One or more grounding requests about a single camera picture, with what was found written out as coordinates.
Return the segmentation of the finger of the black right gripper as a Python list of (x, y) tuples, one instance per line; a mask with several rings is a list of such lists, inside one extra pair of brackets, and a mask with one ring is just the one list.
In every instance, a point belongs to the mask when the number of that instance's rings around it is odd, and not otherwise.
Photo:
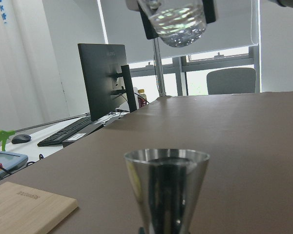
[(214, 6), (214, 0), (202, 0), (204, 7), (204, 14), (206, 18), (206, 23), (213, 23), (216, 21), (216, 12)]
[(147, 39), (155, 39), (158, 37), (158, 34), (156, 33), (154, 27), (152, 26), (151, 22), (149, 21), (147, 15), (143, 11), (142, 7), (138, 5), (140, 16), (142, 19), (145, 35)]

